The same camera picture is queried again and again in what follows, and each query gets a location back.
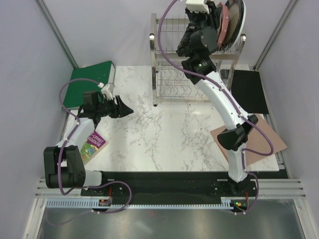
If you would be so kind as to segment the black rimmed cream plate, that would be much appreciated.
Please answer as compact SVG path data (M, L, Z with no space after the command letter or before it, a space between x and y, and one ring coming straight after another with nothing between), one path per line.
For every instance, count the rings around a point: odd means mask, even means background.
M244 4L242 0L228 0L225 5L229 10L229 22L226 37L222 44L223 49L231 48L236 42L244 13Z

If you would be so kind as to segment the pink polka dot plate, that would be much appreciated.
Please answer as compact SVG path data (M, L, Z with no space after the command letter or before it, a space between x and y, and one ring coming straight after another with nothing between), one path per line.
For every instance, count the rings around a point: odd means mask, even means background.
M220 13L220 27L218 30L218 50L222 49L222 44L226 38L227 34L227 29L228 29L228 23L229 23L229 9L228 7L220 2L218 4L218 7L221 8L221 13Z

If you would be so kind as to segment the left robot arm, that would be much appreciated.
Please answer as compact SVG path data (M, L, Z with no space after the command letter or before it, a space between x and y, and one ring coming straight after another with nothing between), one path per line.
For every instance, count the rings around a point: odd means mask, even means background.
M123 118L134 111L118 95L108 100L100 92L86 91L83 100L68 135L43 152L45 183L48 188L59 188L63 195L67 194L64 188L92 187L97 195L104 196L109 192L109 183L102 179L100 171L85 169L80 151L101 118Z

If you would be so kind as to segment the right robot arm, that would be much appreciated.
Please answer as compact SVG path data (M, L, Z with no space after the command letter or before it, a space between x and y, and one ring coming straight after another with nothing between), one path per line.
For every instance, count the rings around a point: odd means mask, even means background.
M210 56L225 51L237 44L242 36L246 9L242 0L229 0L215 4L212 0L188 0L185 13L189 24L177 47L185 76L213 103L221 115L226 130L217 136L218 142L227 150L228 175L231 181L228 190L234 196L246 191L244 180L246 146L251 124L258 118L249 115L236 102L220 78L217 67Z

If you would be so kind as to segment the white watermelon plate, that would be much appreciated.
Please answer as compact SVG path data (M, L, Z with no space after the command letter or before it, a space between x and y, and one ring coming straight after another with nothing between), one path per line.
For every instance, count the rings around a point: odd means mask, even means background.
M238 27L238 31L234 34L236 38L232 46L239 44L240 37L241 37L242 31L244 29L245 21L246 21L246 13L247 13L246 4L243 0L241 1L241 3L242 3L242 14L241 14L240 26Z

